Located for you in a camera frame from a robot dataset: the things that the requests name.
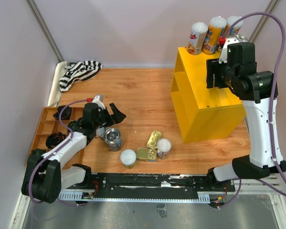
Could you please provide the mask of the red label can white lid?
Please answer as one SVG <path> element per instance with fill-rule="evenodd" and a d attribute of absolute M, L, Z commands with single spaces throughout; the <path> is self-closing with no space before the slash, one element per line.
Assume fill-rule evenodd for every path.
<path fill-rule="evenodd" d="M 191 55 L 198 55 L 208 32 L 208 26 L 203 22 L 196 22 L 192 25 L 187 51 Z"/>

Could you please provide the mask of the yellow wooden shelf cabinet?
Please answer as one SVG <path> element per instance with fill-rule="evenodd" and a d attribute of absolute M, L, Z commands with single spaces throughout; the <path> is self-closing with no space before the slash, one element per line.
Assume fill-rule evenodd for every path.
<path fill-rule="evenodd" d="M 171 98 L 184 143 L 226 138 L 245 118 L 242 102 L 228 88 L 206 87 L 206 61 L 218 57 L 178 48 Z"/>

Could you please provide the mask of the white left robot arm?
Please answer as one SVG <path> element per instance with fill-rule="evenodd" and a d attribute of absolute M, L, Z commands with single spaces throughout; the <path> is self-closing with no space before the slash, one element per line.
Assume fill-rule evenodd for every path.
<path fill-rule="evenodd" d="M 92 171 L 88 166 L 74 164 L 63 170 L 65 164 L 95 137 L 97 129 L 121 123 L 126 115 L 111 103 L 113 114 L 99 102 L 87 103 L 79 125 L 54 149 L 41 155 L 31 155 L 21 187 L 23 195 L 35 203 L 53 203 L 62 190 L 73 185 L 86 189 L 92 185 Z"/>

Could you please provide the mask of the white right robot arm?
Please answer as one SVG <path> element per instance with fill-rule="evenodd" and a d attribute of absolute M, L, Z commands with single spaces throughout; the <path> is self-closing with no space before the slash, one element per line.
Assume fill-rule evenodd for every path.
<path fill-rule="evenodd" d="M 219 190 L 225 181 L 261 179 L 286 172 L 276 131 L 277 84 L 270 71 L 258 72 L 255 45 L 251 42 L 225 42 L 219 59 L 207 62 L 207 88 L 229 88 L 245 108 L 250 154 L 208 170 L 206 184 Z"/>

